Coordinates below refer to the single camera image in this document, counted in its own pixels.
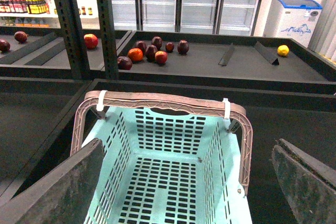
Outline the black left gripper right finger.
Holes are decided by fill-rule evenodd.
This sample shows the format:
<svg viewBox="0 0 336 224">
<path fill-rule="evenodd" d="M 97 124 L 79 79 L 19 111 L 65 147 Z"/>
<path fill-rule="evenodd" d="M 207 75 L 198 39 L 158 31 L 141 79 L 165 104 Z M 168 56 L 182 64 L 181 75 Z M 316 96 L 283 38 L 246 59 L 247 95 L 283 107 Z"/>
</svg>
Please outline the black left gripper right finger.
<svg viewBox="0 0 336 224">
<path fill-rule="evenodd" d="M 335 169 L 282 138 L 271 158 L 297 223 L 335 223 Z"/>
</svg>

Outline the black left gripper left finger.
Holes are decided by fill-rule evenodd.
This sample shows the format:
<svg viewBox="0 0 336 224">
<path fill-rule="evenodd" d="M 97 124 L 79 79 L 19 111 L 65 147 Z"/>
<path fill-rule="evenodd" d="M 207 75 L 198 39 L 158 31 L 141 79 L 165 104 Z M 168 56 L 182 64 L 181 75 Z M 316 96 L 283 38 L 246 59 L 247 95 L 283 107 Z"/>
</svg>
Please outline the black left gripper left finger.
<svg viewBox="0 0 336 224">
<path fill-rule="evenodd" d="M 83 223 L 102 161 L 102 141 L 96 138 L 1 206 L 1 223 Z"/>
</svg>

